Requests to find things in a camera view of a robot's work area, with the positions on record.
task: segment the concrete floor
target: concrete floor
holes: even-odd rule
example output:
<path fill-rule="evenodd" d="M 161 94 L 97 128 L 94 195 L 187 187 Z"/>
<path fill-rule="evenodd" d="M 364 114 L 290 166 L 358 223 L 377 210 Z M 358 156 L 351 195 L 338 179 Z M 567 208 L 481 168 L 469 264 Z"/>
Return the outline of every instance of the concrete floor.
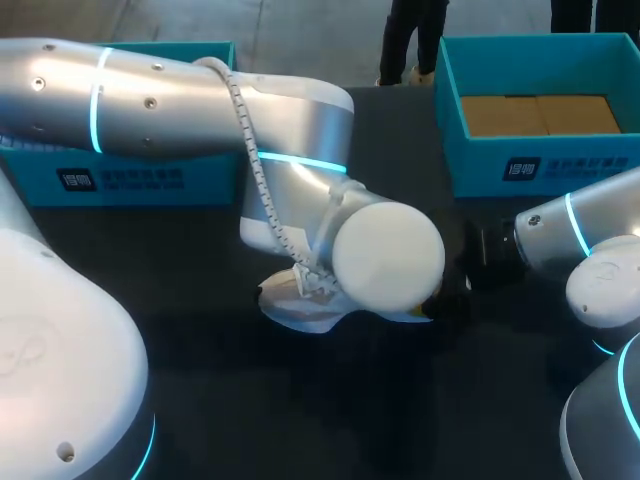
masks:
<path fill-rule="evenodd" d="M 377 77 L 391 0 L 0 0 L 0 36 L 236 43 L 245 71 Z M 446 34 L 548 31 L 549 0 L 451 0 Z M 409 64 L 415 61 L 415 39 Z"/>

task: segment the black table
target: black table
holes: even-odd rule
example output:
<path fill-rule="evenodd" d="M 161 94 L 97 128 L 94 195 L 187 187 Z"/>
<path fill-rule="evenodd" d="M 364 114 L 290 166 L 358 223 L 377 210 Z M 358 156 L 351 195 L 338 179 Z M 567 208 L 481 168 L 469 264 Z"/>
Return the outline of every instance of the black table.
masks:
<path fill-rule="evenodd" d="M 448 262 L 463 217 L 538 201 L 454 202 L 430 89 L 351 94 L 351 175 L 427 212 Z M 549 358 L 589 347 L 571 340 L 561 286 L 475 295 L 471 324 L 453 333 L 359 312 L 309 336 L 255 306 L 256 285 L 290 262 L 241 243 L 237 206 L 34 215 L 139 325 L 158 416 L 154 478 L 566 478 L 558 425 L 573 385 L 562 372 L 562 388 L 549 381 Z"/>

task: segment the blue led light ring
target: blue led light ring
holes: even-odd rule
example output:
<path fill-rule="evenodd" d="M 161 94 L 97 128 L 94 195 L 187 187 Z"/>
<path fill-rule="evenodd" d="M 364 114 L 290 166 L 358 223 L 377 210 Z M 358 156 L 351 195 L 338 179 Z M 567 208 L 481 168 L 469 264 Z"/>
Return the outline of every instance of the blue led light ring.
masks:
<path fill-rule="evenodd" d="M 142 462 L 140 462 L 140 466 L 138 467 L 138 470 L 136 470 L 136 473 L 133 475 L 133 477 L 131 477 L 131 480 L 137 480 L 137 478 L 140 476 L 140 474 L 144 470 L 144 467 L 147 464 L 147 461 L 149 460 L 149 455 L 151 455 L 151 449 L 153 447 L 153 440 L 155 439 L 155 436 L 156 436 L 156 416 L 154 415 L 153 428 L 151 429 L 151 438 L 149 439 L 149 446 L 147 447 L 147 452 L 144 454 L 144 458 L 142 459 Z"/>
<path fill-rule="evenodd" d="M 296 157 L 295 155 L 283 155 L 281 153 L 260 152 L 260 158 L 263 160 L 275 160 L 277 162 L 297 163 L 299 165 L 307 165 L 309 167 L 323 168 L 325 170 L 333 170 L 334 172 L 347 173 L 347 167 L 337 163 L 323 162 L 321 160 L 313 160 L 311 158 Z"/>
<path fill-rule="evenodd" d="M 89 134 L 91 135 L 91 145 L 96 153 L 102 153 L 100 148 L 100 138 L 98 137 L 98 102 L 100 101 L 100 90 L 102 84 L 99 82 L 100 72 L 104 70 L 107 58 L 113 52 L 113 48 L 105 48 L 100 55 L 96 66 L 95 83 L 91 86 L 91 102 L 89 104 Z"/>
<path fill-rule="evenodd" d="M 629 343 L 624 347 L 622 353 L 620 354 L 620 361 L 618 362 L 618 392 L 620 393 L 620 400 L 622 401 L 622 408 L 624 410 L 625 415 L 627 416 L 627 420 L 631 425 L 631 429 L 636 434 L 638 441 L 640 442 L 640 426 L 638 425 L 638 421 L 636 417 L 633 415 L 633 411 L 631 410 L 631 405 L 629 404 L 629 399 L 627 398 L 627 391 L 624 387 L 624 361 L 627 357 L 627 351 L 629 347 L 633 343 L 633 341 L 638 338 L 638 335 L 633 337 Z"/>
<path fill-rule="evenodd" d="M 602 351 L 602 352 L 606 353 L 607 355 L 615 355 L 615 353 L 613 353 L 612 351 L 607 350 L 606 348 L 604 348 L 604 347 L 602 347 L 602 346 L 598 345 L 598 342 L 596 342 L 595 340 L 591 340 L 591 341 L 593 342 L 593 344 L 594 344 L 596 347 L 598 347 L 598 349 L 599 349 L 600 351 Z"/>
<path fill-rule="evenodd" d="M 569 215 L 569 221 L 571 222 L 571 226 L 573 227 L 573 232 L 576 234 L 576 238 L 582 247 L 582 251 L 585 256 L 588 257 L 591 255 L 591 250 L 587 246 L 587 242 L 582 235 L 582 231 L 580 230 L 580 226 L 578 225 L 578 220 L 576 220 L 576 216 L 573 213 L 573 205 L 571 205 L 571 193 L 567 193 L 564 196 L 564 204 L 567 207 L 567 214 Z"/>

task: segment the brown cardboard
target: brown cardboard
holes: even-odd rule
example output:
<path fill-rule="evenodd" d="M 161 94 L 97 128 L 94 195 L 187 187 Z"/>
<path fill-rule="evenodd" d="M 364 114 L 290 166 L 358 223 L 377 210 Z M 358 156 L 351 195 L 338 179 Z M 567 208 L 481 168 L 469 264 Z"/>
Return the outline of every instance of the brown cardboard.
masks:
<path fill-rule="evenodd" d="M 462 97 L 473 137 L 547 135 L 535 97 Z"/>
<path fill-rule="evenodd" d="M 620 133 L 618 122 L 602 96 L 540 96 L 538 107 L 549 135 Z"/>
<path fill-rule="evenodd" d="M 474 137 L 620 133 L 597 95 L 462 97 L 462 109 Z"/>

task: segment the blue cardboard box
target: blue cardboard box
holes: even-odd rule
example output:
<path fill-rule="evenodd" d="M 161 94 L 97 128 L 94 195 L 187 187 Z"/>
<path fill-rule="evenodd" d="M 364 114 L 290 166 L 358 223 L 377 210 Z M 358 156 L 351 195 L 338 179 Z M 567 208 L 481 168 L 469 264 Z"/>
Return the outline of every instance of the blue cardboard box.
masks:
<path fill-rule="evenodd" d="M 474 137 L 463 97 L 599 95 L 621 133 Z M 626 34 L 443 38 L 435 102 L 456 197 L 554 195 L 640 166 L 640 54 Z"/>
<path fill-rule="evenodd" d="M 108 46 L 192 62 L 213 56 L 235 69 L 232 43 L 134 43 Z M 234 196 L 238 155 L 151 163 L 80 150 L 0 147 L 17 187 L 34 207 L 223 206 Z"/>

